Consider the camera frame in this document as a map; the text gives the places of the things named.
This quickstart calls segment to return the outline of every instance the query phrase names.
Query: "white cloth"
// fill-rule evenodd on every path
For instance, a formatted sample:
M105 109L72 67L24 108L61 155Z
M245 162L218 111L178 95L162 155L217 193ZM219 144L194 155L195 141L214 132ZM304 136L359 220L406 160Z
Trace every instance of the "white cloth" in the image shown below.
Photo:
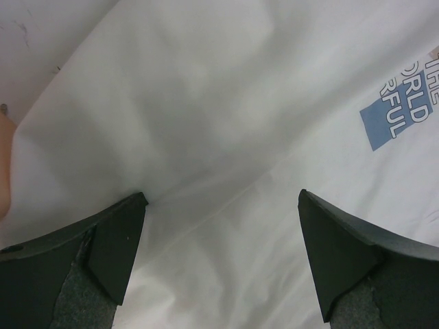
M143 191L115 328L326 328L300 189L439 245L437 113L376 151L359 113L439 45L438 9L120 1L16 132L2 246Z

